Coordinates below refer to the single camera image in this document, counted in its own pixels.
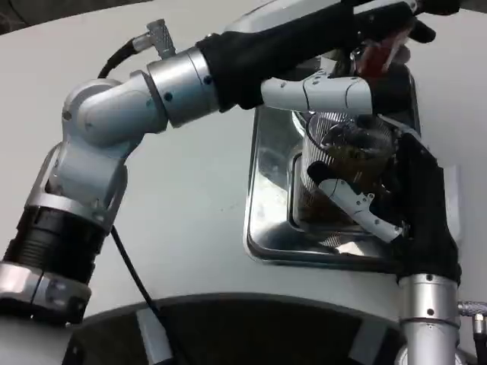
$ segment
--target stainless steel tray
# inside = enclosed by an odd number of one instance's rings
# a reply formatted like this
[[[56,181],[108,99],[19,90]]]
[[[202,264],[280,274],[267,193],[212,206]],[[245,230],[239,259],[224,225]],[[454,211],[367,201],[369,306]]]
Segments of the stainless steel tray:
[[[390,117],[419,132],[414,82],[407,69],[406,76],[402,73],[411,84],[411,108]],[[328,247],[323,245],[326,232],[303,227],[293,219],[302,124],[301,116],[288,111],[256,110],[244,232],[247,251],[275,264],[395,272],[389,248],[374,237],[360,232],[348,235],[338,247]]]

